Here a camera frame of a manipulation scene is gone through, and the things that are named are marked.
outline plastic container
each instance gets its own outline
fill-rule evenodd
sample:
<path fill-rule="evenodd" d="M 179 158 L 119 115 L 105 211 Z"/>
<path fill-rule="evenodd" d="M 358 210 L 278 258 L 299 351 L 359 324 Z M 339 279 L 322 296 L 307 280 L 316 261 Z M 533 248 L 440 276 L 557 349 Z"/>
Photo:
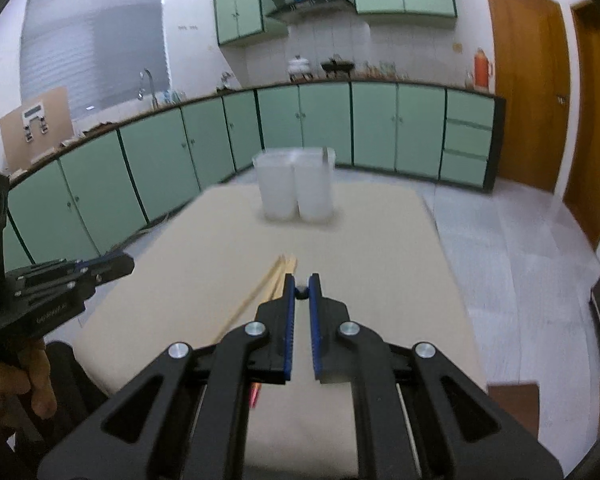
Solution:
<path fill-rule="evenodd" d="M 296 150 L 267 150 L 253 157 L 264 215 L 291 220 L 298 214 L 293 160 Z"/>
<path fill-rule="evenodd" d="M 302 220 L 325 222 L 333 215 L 331 181 L 335 161 L 333 148 L 327 148 L 327 160 L 323 148 L 305 148 L 295 153 L 296 197 Z"/>

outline window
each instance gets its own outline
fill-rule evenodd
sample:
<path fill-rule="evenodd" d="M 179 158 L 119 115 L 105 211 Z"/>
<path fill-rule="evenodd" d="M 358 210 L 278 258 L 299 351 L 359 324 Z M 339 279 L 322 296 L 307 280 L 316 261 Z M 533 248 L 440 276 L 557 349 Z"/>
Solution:
<path fill-rule="evenodd" d="M 162 0 L 27 1 L 23 101 L 66 86 L 72 118 L 80 119 L 137 98 L 145 68 L 157 92 L 169 89 Z"/>

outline tiled floor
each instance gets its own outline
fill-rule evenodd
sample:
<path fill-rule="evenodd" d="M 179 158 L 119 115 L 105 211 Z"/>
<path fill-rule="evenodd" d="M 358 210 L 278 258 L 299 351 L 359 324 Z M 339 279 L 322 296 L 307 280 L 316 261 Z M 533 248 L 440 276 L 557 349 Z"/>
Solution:
<path fill-rule="evenodd" d="M 409 186 L 424 199 L 474 324 L 488 381 L 539 383 L 539 439 L 569 472 L 596 439 L 600 353 L 587 301 L 600 264 L 568 209 L 549 193 L 506 180 L 485 196 L 355 171 L 336 170 L 336 179 Z M 254 172 L 234 182 L 255 182 Z M 128 252 L 141 254 L 161 228 Z M 88 311 L 55 336 L 72 340 L 105 294 L 100 290 Z"/>

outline kitchen counter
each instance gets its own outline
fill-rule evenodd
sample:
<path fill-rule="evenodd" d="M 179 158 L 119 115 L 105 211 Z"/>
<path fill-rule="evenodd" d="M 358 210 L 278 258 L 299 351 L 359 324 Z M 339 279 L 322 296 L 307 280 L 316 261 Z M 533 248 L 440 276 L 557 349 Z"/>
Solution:
<path fill-rule="evenodd" d="M 127 126 L 128 124 L 135 123 L 135 122 L 145 119 L 147 117 L 151 117 L 156 114 L 161 114 L 161 113 L 164 113 L 169 110 L 176 109 L 176 108 L 185 107 L 190 104 L 194 104 L 194 103 L 198 103 L 198 102 L 202 102 L 202 101 L 206 101 L 209 99 L 222 97 L 222 96 L 226 96 L 226 95 L 232 95 L 232 94 L 236 94 L 236 93 L 240 93 L 240 92 L 248 92 L 248 91 L 260 90 L 260 89 L 265 89 L 265 88 L 277 88 L 277 87 L 305 85 L 305 84 L 320 84 L 320 83 L 329 83 L 329 82 L 331 82 L 331 83 L 333 83 L 333 82 L 379 82 L 379 83 L 393 83 L 393 84 L 414 84 L 414 85 L 431 86 L 431 87 L 436 87 L 436 88 L 448 88 L 448 89 L 459 90 L 459 91 L 468 92 L 468 93 L 472 93 L 472 94 L 478 94 L 478 95 L 493 96 L 493 94 L 490 94 L 490 93 L 480 92 L 477 90 L 469 90 L 464 87 L 456 86 L 456 85 L 445 85 L 445 84 L 428 82 L 428 81 L 407 80 L 407 79 L 401 79 L 401 78 L 383 78 L 383 77 L 370 77 L 370 76 L 352 76 L 351 78 L 339 76 L 337 78 L 321 77 L 321 78 L 314 78 L 314 79 L 310 79 L 310 80 L 280 81 L 280 82 L 272 83 L 270 85 L 247 86 L 244 88 L 237 89 L 235 91 L 215 92 L 213 94 L 209 94 L 206 96 L 188 99 L 188 100 L 183 101 L 178 104 L 162 106 L 157 110 L 148 110 L 141 114 L 138 114 L 138 115 L 135 115 L 128 119 L 125 119 L 124 121 L 120 121 L 117 123 L 101 124 L 100 126 L 96 126 L 91 132 L 86 133 L 84 137 L 79 137 L 78 140 L 76 140 L 75 142 L 72 142 L 68 146 L 58 147 L 58 148 L 56 148 L 56 150 L 53 153 L 49 154 L 48 156 L 46 156 L 44 158 L 41 158 L 40 160 L 37 160 L 34 164 L 31 165 L 31 167 L 27 171 L 20 172 L 20 173 L 13 175 L 11 177 L 11 188 L 17 186 L 19 183 L 24 181 L 27 177 L 31 176 L 36 171 L 40 170 L 41 168 L 44 168 L 50 162 L 53 162 L 54 160 L 58 159 L 60 156 L 63 156 L 65 154 L 79 148 L 80 146 L 84 145 L 85 143 L 90 142 L 90 140 L 97 139 L 98 137 L 104 136 L 117 128 Z"/>

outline metal screw head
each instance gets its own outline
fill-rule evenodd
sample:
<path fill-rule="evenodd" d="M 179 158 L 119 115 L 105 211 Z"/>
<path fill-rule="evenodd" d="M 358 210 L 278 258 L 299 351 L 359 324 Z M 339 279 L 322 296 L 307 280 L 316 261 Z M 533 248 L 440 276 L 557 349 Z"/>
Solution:
<path fill-rule="evenodd" d="M 186 343 L 174 343 L 169 347 L 169 356 L 174 359 L 182 359 L 189 353 L 189 346 Z"/>
<path fill-rule="evenodd" d="M 340 325 L 339 330 L 342 335 L 356 335 L 358 332 L 360 332 L 360 325 L 353 321 L 345 321 Z"/>
<path fill-rule="evenodd" d="M 423 359 L 429 359 L 436 354 L 436 347 L 431 343 L 418 343 L 416 345 L 416 354 Z"/>
<path fill-rule="evenodd" d="M 244 326 L 244 331 L 251 336 L 262 335 L 266 329 L 267 327 L 264 326 L 264 323 L 259 321 L 251 321 Z"/>

